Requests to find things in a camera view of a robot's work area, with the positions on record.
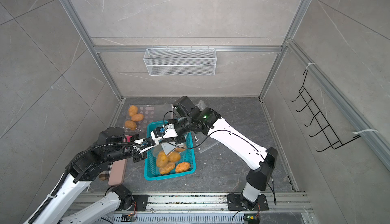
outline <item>cable tie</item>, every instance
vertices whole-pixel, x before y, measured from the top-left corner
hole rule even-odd
[[[309,63],[307,64],[307,67],[305,68],[305,70],[307,70],[307,68],[308,68],[311,64],[315,64],[315,63],[309,62]]]
[[[368,131],[372,131],[372,132],[377,132],[377,133],[379,133],[379,131],[378,131],[378,130],[375,130],[375,129],[364,129],[364,130],[362,130],[362,131],[352,132],[352,133],[353,133],[353,134],[360,134],[360,133],[362,133],[362,132],[368,132]]]

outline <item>white wire mesh basket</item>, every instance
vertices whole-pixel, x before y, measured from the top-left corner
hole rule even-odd
[[[151,76],[214,75],[217,53],[214,48],[149,48],[144,62]]]

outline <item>black mounting plate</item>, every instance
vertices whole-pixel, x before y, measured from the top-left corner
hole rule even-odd
[[[260,210],[269,210],[268,202],[264,194],[259,195],[257,198],[257,203],[260,205]],[[245,207],[243,207],[241,204],[240,194],[228,194],[227,207],[229,210],[245,210]]]
[[[134,201],[137,203],[137,211],[146,211],[147,200],[149,195],[133,195]],[[134,211],[134,205],[132,204],[127,211]]]

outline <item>gray tile wall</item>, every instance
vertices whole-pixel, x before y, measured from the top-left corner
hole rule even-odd
[[[390,142],[390,0],[313,0],[294,37]]]
[[[275,60],[269,52],[218,52],[213,76],[150,76],[143,53],[101,53],[123,96],[257,97]]]
[[[281,45],[300,0],[71,0],[95,45]],[[102,53],[124,96],[258,96],[275,53],[218,53],[214,76],[147,74]],[[162,91],[159,84],[170,87]]]
[[[363,139],[356,139],[333,150],[312,114],[299,98],[305,66],[288,52],[268,91],[265,103],[286,153],[299,190],[308,192],[320,223],[387,223],[390,204],[390,173]],[[326,93],[308,75],[305,87],[342,142],[352,139],[353,126]],[[310,108],[316,113],[313,103]],[[324,118],[317,116],[324,127]],[[331,130],[327,136],[336,142]]]
[[[99,44],[280,45],[300,0],[71,0]]]
[[[24,222],[118,103],[58,0],[0,0],[1,223]]]

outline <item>yellow potato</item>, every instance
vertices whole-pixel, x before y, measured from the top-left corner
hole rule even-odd
[[[131,117],[132,121],[142,121],[144,119],[143,114],[135,114]]]
[[[160,151],[156,159],[157,167],[164,167],[169,161],[168,156],[165,155],[164,151]]]
[[[124,127],[134,131],[137,128],[137,124],[135,124],[135,122],[133,121],[128,120],[124,122]]]
[[[186,150],[186,149],[182,149],[182,148],[175,148],[175,151],[176,152],[183,152],[184,150]]]
[[[133,116],[138,113],[138,107],[135,105],[130,106],[129,108],[129,116]]]
[[[161,175],[168,174],[175,168],[175,163],[169,162],[167,165],[160,167],[159,171]]]
[[[168,154],[170,162],[178,162],[181,159],[181,156],[178,152],[172,151]]]
[[[182,172],[185,172],[185,171],[188,171],[188,169],[190,168],[191,164],[188,163],[188,162],[182,162],[180,164],[178,164],[178,166],[176,167],[175,169],[175,172],[176,173],[182,173]]]

